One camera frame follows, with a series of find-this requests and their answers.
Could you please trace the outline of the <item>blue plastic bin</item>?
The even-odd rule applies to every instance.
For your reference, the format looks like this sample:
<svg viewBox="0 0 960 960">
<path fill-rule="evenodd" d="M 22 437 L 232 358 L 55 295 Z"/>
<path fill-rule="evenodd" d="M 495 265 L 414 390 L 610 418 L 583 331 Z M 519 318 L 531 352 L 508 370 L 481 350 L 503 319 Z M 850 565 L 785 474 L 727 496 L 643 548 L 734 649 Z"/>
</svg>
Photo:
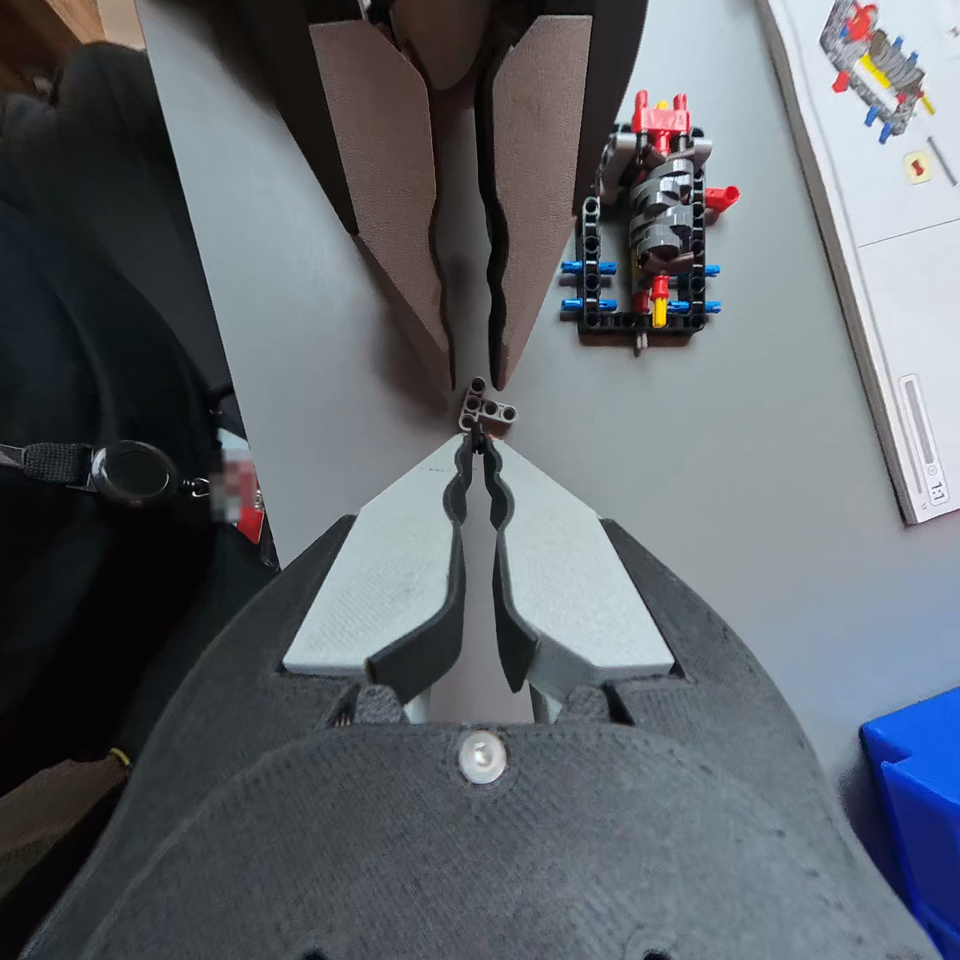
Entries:
<svg viewBox="0 0 960 960">
<path fill-rule="evenodd" d="M 959 688 L 874 718 L 860 739 L 905 901 L 943 958 L 959 957 Z"/>
</svg>

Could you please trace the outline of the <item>black badge reel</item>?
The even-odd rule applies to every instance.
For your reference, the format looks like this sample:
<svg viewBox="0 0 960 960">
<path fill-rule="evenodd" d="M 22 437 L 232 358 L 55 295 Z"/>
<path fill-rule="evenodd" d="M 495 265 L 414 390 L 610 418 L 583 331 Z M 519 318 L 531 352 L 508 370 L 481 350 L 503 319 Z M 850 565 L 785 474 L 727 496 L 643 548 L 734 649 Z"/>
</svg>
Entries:
<svg viewBox="0 0 960 960">
<path fill-rule="evenodd" d="M 164 451 L 150 443 L 123 439 L 95 450 L 90 458 L 90 493 L 130 509 L 160 507 L 176 498 L 210 496 L 210 481 L 187 477 Z"/>
</svg>

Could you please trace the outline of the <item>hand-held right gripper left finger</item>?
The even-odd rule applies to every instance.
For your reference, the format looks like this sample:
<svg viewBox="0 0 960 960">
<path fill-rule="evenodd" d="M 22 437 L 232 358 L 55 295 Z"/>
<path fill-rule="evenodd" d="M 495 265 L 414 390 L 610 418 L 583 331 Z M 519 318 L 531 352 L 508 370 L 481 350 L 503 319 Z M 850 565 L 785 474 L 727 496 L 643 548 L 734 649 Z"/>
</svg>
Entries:
<svg viewBox="0 0 960 960">
<path fill-rule="evenodd" d="M 282 666 L 392 690 L 413 724 L 459 659 L 474 447 L 456 435 L 355 515 Z"/>
</svg>

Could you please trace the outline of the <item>grey lego t-beam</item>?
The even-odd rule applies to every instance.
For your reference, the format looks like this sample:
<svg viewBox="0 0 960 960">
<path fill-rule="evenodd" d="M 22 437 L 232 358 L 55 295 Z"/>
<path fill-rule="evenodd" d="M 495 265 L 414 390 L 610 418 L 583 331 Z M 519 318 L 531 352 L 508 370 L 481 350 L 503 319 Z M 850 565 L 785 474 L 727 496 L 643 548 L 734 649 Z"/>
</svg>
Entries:
<svg viewBox="0 0 960 960">
<path fill-rule="evenodd" d="M 515 406 L 489 394 L 484 377 L 469 379 L 457 418 L 460 432 L 471 434 L 477 428 L 486 436 L 503 439 L 518 419 L 519 411 Z"/>
</svg>

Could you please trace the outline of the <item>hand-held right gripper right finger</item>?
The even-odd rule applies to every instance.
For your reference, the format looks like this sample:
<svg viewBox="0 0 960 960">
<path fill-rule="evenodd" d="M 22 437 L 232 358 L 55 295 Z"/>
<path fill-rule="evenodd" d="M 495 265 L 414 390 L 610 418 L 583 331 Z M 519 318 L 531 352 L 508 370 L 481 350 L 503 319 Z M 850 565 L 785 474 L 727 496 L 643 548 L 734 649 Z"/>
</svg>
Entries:
<svg viewBox="0 0 960 960">
<path fill-rule="evenodd" d="M 486 441 L 484 468 L 497 648 L 534 721 L 579 686 L 668 676 L 675 656 L 598 513 L 503 440 Z"/>
</svg>

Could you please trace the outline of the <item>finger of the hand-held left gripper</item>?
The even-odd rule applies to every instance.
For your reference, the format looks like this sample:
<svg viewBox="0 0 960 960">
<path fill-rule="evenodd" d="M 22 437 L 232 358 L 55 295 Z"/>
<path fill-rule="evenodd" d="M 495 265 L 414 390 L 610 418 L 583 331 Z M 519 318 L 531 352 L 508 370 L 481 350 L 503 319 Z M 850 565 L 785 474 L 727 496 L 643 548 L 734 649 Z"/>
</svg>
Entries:
<svg viewBox="0 0 960 960">
<path fill-rule="evenodd" d="M 437 265 L 437 177 L 426 80 L 367 19 L 310 26 L 357 225 L 390 283 L 398 318 L 440 390 L 454 386 L 446 290 Z"/>
<path fill-rule="evenodd" d="M 572 231 L 592 30 L 588 13 L 542 13 L 522 31 L 500 24 L 482 51 L 474 118 L 490 244 L 488 364 L 499 390 Z"/>
</svg>

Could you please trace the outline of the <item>lego engine frame assembly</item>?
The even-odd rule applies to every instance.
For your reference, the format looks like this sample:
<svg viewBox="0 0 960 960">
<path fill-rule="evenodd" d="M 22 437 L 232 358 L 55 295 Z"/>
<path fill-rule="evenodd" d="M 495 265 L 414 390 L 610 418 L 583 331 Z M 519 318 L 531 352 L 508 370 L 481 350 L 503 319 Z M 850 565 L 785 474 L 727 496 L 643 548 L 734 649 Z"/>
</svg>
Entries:
<svg viewBox="0 0 960 960">
<path fill-rule="evenodd" d="M 713 141 L 678 93 L 633 100 L 629 123 L 606 140 L 575 227 L 575 256 L 559 277 L 572 295 L 559 306 L 581 342 L 685 345 L 722 311 L 710 297 L 721 267 L 708 257 L 708 228 L 741 196 L 738 186 L 712 187 Z"/>
</svg>

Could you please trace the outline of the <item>lego instruction booklet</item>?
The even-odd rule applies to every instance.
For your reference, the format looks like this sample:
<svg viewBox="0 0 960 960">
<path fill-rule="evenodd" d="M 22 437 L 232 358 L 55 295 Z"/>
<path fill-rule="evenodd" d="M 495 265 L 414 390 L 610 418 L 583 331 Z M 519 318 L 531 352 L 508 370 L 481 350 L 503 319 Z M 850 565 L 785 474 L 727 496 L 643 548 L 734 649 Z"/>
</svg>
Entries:
<svg viewBox="0 0 960 960">
<path fill-rule="evenodd" d="M 959 3 L 757 2 L 904 521 L 959 506 Z"/>
</svg>

